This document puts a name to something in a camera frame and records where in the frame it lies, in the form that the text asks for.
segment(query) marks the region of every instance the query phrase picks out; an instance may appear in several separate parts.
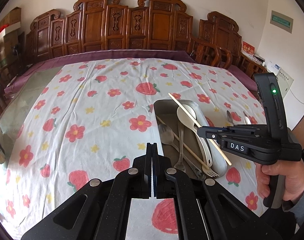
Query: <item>gray sleeve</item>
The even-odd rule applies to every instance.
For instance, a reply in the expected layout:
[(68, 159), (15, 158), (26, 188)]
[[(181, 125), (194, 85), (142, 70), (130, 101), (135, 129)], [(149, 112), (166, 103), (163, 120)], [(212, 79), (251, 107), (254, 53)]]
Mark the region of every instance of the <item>gray sleeve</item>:
[(304, 222), (304, 193), (295, 205), (292, 201), (283, 201), (282, 208), (284, 212), (294, 213), (296, 222), (301, 226)]

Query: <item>cardboard box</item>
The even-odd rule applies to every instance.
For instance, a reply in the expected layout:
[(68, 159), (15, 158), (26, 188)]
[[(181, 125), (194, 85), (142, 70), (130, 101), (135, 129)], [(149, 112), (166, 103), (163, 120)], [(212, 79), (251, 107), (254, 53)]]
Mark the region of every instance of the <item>cardboard box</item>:
[(9, 65), (17, 59), (17, 56), (13, 55), (12, 49), (18, 43), (16, 30), (3, 37), (3, 41), (0, 42), (0, 67)]
[(0, 27), (4, 24), (12, 25), (20, 21), (21, 21), (21, 8), (15, 7), (0, 21)]

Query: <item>black handle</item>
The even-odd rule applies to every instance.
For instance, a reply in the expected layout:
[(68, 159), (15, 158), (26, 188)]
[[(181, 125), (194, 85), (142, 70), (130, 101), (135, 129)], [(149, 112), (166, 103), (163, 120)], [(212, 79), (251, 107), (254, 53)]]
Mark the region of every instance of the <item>black handle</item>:
[(285, 191), (285, 176), (276, 175), (270, 177), (270, 195), (263, 200), (263, 204), (268, 208), (279, 208), (282, 205)]

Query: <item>strawberry print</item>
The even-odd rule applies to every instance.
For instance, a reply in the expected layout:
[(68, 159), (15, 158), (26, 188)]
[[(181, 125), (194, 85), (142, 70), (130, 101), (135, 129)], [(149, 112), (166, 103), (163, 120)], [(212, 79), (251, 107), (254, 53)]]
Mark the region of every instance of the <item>strawberry print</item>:
[(95, 69), (102, 69), (102, 68), (105, 68), (106, 67), (106, 65), (97, 65), (96, 67), (95, 67)]
[(97, 92), (95, 91), (95, 90), (92, 90), (92, 91), (89, 91), (88, 92), (88, 97), (93, 97), (94, 95), (96, 95), (97, 94)]
[(106, 76), (97, 76), (96, 78), (95, 78), (95, 80), (98, 82), (98, 83), (101, 83), (101, 82), (103, 82), (103, 81), (105, 81), (105, 80), (107, 80), (108, 78), (106, 77)]
[(149, 113), (153, 113), (153, 105), (149, 105), (148, 109), (149, 109)]
[(252, 97), (253, 99), (256, 99), (255, 96), (250, 91), (248, 91), (247, 93), (250, 97)]
[(174, 96), (175, 99), (177, 99), (177, 100), (181, 99), (181, 95), (180, 94), (172, 93), (172, 96)]
[(225, 105), (227, 108), (231, 109), (231, 105), (230, 105), (229, 103), (225, 102), (224, 105)]
[(31, 152), (31, 145), (28, 145), (24, 150), (20, 151), (19, 165), (23, 165), (24, 168), (26, 168), (32, 159), (33, 153)]
[(232, 112), (231, 115), (233, 120), (235, 120), (236, 122), (241, 122), (241, 117), (236, 112)]
[(150, 121), (145, 120), (145, 115), (139, 115), (137, 118), (131, 118), (130, 122), (130, 129), (136, 130), (138, 129), (140, 132), (145, 132), (147, 128), (149, 128), (152, 124)]
[(207, 97), (206, 95), (204, 95), (204, 94), (197, 94), (197, 96), (199, 97), (199, 101), (200, 102), (207, 103), (207, 104), (210, 103), (211, 99), (209, 97)]
[(208, 122), (208, 125), (211, 127), (215, 127), (215, 125), (213, 124), (213, 122), (211, 121), (211, 119), (209, 119), (208, 117), (205, 116), (206, 121)]
[(138, 66), (138, 65), (140, 65), (141, 63), (138, 63), (137, 61), (134, 61), (134, 62), (131, 62), (130, 63), (130, 65), (132, 65), (132, 66)]
[(6, 201), (6, 211), (11, 215), (12, 218), (14, 218), (15, 215), (15, 209), (13, 208), (13, 202), (10, 200)]
[(42, 168), (40, 168), (40, 173), (43, 178), (48, 178), (50, 176), (50, 165), (44, 164)]
[(137, 85), (137, 87), (135, 88), (135, 90), (143, 95), (147, 95), (147, 96), (153, 96), (156, 94), (156, 92), (160, 92), (157, 87), (156, 84), (152, 84), (150, 82), (146, 82), (146, 83), (140, 83)]
[(249, 115), (248, 118), (250, 119), (251, 124), (257, 124), (257, 121), (256, 121), (256, 119), (255, 119), (254, 116), (250, 116), (250, 115)]
[(191, 74), (189, 74), (189, 76), (192, 77), (193, 79), (200, 79), (200, 80), (202, 79), (202, 77), (200, 75), (197, 75), (193, 72)]
[(45, 99), (38, 101), (36, 106), (34, 106), (34, 109), (40, 110), (42, 106), (45, 106)]
[(70, 130), (65, 134), (66, 138), (69, 138), (70, 142), (75, 142), (76, 139), (82, 139), (84, 136), (85, 127), (77, 126), (73, 124), (70, 127)]
[(60, 92), (58, 92), (58, 94), (56, 95), (57, 97), (61, 97), (62, 95), (64, 95), (64, 91), (60, 91)]
[(56, 106), (56, 107), (52, 108), (51, 114), (56, 114), (60, 110), (61, 110), (61, 108), (59, 108), (58, 106)]
[(174, 200), (167, 198), (158, 203), (153, 211), (152, 225), (169, 234), (177, 234)]
[(108, 92), (108, 95), (110, 97), (114, 97), (114, 96), (119, 96), (121, 94), (119, 89), (110, 89), (110, 91)]
[(173, 64), (165, 63), (164, 65), (161, 65), (161, 66), (163, 66), (165, 69), (168, 69), (168, 70), (177, 70), (177, 66), (175, 66)]
[(248, 196), (245, 197), (245, 203), (250, 210), (257, 209), (257, 201), (258, 196), (255, 196), (254, 192), (252, 191)]
[(117, 171), (124, 171), (130, 168), (130, 160), (123, 156), (122, 158), (115, 158), (113, 162), (113, 168)]
[(234, 167), (230, 168), (227, 171), (225, 177), (226, 177), (226, 180), (228, 181), (228, 185), (234, 184), (236, 187), (239, 186), (239, 183), (241, 181), (241, 176), (239, 174), (239, 171), (236, 168), (234, 168)]
[(134, 108), (134, 102), (126, 101), (125, 103), (122, 104), (124, 106), (125, 110), (128, 110), (130, 108)]
[(223, 83), (224, 83), (225, 85), (227, 85), (228, 87), (231, 87), (231, 85), (230, 85), (229, 82), (224, 81)]
[(72, 171), (69, 174), (68, 185), (73, 187), (73, 191), (77, 192), (81, 187), (83, 187), (89, 181), (89, 177), (86, 171)]
[(23, 195), (22, 199), (23, 199), (23, 206), (30, 207), (31, 201), (30, 201), (28, 195)]
[(71, 78), (72, 78), (72, 76), (66, 75), (66, 76), (60, 78), (59, 83), (61, 83), (61, 82), (67, 82), (67, 81), (68, 81), (69, 79), (71, 79)]
[(19, 138), (19, 137), (20, 137), (21, 133), (23, 132), (23, 129), (24, 129), (24, 123), (22, 124), (20, 130), (18, 131), (18, 135), (17, 135), (16, 138)]
[(5, 184), (10, 182), (11, 171), (9, 169), (6, 170), (6, 181)]
[(56, 76), (57, 76), (57, 75), (60, 75), (61, 72), (62, 72), (62, 69), (60, 69), (55, 75), (56, 75)]
[(192, 84), (188, 81), (181, 81), (181, 85), (188, 88), (192, 87)]
[(56, 127), (55, 121), (56, 121), (56, 118), (51, 118), (51, 119), (47, 120), (43, 125), (43, 130), (46, 132), (52, 131), (52, 129), (54, 127)]
[(45, 94), (45, 93), (46, 93), (48, 90), (49, 90), (49, 88), (48, 88), (48, 87), (46, 87), (45, 89), (43, 89), (43, 91), (42, 91), (41, 95)]

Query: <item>metal tray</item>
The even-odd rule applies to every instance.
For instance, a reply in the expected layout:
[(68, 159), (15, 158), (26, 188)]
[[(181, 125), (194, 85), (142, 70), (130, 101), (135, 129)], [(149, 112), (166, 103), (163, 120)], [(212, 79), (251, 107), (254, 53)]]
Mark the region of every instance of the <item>metal tray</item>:
[[(196, 120), (200, 123), (202, 126), (208, 126), (208, 122), (206, 121), (204, 114), (202, 113), (199, 105), (193, 101), (190, 100), (179, 100), (179, 102), (183, 105), (188, 105), (193, 108), (193, 110), (196, 113)], [(155, 114), (161, 118), (163, 122), (165, 122), (173, 132), (178, 135), (178, 128), (177, 128), (177, 122), (178, 118), (176, 115), (178, 105), (171, 99), (162, 99), (158, 100), (154, 103), (154, 111)], [(202, 160), (202, 153), (201, 149), (199, 148), (199, 145), (197, 143), (197, 139), (195, 137), (195, 134), (188, 129), (187, 127), (184, 127), (184, 143), (190, 147), (190, 149), (196, 153), (196, 155)], [(174, 144), (179, 147), (178, 140), (174, 139)], [(224, 160), (224, 158), (220, 155), (220, 153), (216, 150), (216, 148), (208, 142), (212, 154), (212, 169), (219, 174), (218, 177), (222, 177), (226, 173), (227, 164)], [(164, 145), (162, 144), (162, 149), (164, 156), (170, 158), (172, 166), (174, 166), (179, 157), (179, 153), (177, 150), (175, 150), (170, 145)], [(189, 158), (191, 162), (193, 162), (199, 169), (201, 169), (201, 164), (184, 148), (184, 154)], [(184, 166), (186, 168), (186, 173), (190, 178), (195, 179), (196, 176), (193, 173), (190, 166), (183, 160)]]

